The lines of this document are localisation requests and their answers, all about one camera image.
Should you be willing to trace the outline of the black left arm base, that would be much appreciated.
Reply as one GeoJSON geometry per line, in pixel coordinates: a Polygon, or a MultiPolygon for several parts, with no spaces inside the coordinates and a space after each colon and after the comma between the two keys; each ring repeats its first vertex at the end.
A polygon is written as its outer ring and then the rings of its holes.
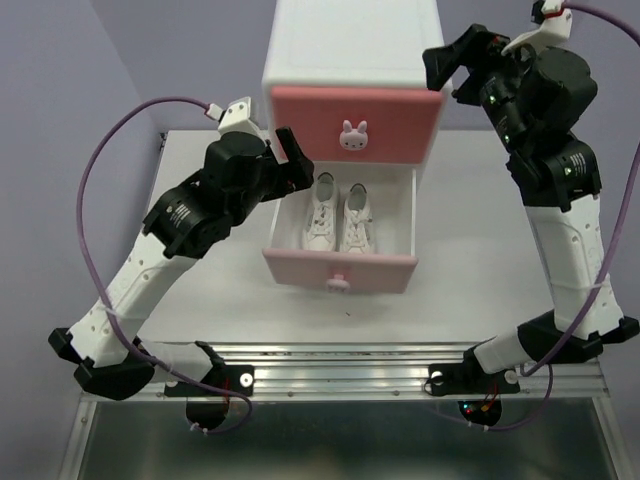
{"type": "Polygon", "coordinates": [[[229,433],[251,418],[255,367],[250,364],[214,366],[200,388],[184,381],[166,382],[163,394],[185,399],[185,417],[191,431],[205,436],[229,433]]]}

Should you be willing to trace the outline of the dark pink drawer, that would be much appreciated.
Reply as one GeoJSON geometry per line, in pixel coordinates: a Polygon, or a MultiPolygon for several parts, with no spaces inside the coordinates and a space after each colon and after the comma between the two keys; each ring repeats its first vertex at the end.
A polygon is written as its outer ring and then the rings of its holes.
{"type": "Polygon", "coordinates": [[[314,161],[420,164],[444,95],[425,88],[275,86],[273,125],[314,161]]]}

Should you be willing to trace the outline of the pink bunny knob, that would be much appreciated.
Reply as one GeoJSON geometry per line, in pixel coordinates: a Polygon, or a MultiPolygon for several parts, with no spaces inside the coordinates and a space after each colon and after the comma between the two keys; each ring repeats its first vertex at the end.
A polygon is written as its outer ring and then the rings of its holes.
{"type": "Polygon", "coordinates": [[[340,146],[347,151],[363,150],[368,144],[368,123],[360,121],[353,126],[349,120],[344,120],[342,132],[339,135],[340,146]]]}
{"type": "Polygon", "coordinates": [[[345,273],[334,272],[326,280],[326,289],[329,292],[347,293],[351,289],[348,276],[345,273]]]}

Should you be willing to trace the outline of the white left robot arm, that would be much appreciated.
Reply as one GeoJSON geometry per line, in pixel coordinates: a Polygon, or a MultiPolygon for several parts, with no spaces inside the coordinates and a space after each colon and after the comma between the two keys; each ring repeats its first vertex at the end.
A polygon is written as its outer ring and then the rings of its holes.
{"type": "Polygon", "coordinates": [[[179,278],[211,247],[229,237],[261,202],[310,188],[314,165],[289,127],[276,131],[284,151],[279,162],[271,143],[246,132],[227,132],[205,151],[202,168],[163,193],[143,220],[132,251],[109,285],[99,285],[90,311],[48,341],[77,368],[87,393],[125,400],[163,370],[199,393],[245,399],[238,380],[206,343],[151,343],[138,332],[179,278]]]}

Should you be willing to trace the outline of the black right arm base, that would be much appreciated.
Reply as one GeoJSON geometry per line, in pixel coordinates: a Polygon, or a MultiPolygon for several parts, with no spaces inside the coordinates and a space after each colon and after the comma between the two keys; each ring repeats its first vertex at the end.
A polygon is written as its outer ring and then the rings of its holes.
{"type": "Polygon", "coordinates": [[[521,389],[514,370],[487,374],[462,363],[436,363],[428,367],[423,391],[433,397],[460,396],[462,419],[488,430],[501,419],[501,396],[518,394],[521,389]]]}

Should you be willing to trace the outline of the white sneaker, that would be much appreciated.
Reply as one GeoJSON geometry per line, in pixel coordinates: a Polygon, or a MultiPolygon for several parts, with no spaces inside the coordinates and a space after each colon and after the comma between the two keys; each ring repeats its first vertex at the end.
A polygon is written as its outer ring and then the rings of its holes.
{"type": "Polygon", "coordinates": [[[329,172],[321,173],[313,187],[302,229],[302,248],[329,252],[336,249],[339,189],[329,172]]]}
{"type": "Polygon", "coordinates": [[[357,254],[372,254],[375,251],[371,204],[368,192],[361,183],[354,184],[344,200],[339,251],[357,254]]]}

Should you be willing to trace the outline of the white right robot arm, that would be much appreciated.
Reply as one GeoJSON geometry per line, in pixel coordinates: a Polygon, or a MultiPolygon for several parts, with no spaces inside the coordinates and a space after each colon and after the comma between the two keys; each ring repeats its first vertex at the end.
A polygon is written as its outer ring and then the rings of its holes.
{"type": "Polygon", "coordinates": [[[509,49],[507,37],[479,24],[422,60],[432,91],[467,70],[454,99],[482,108],[508,153],[553,301],[551,311],[475,346],[460,366],[463,384],[482,390],[530,361],[582,363],[635,336],[639,324],[623,314],[607,271],[596,155],[572,131],[598,92],[587,62],[555,46],[509,49]]]}

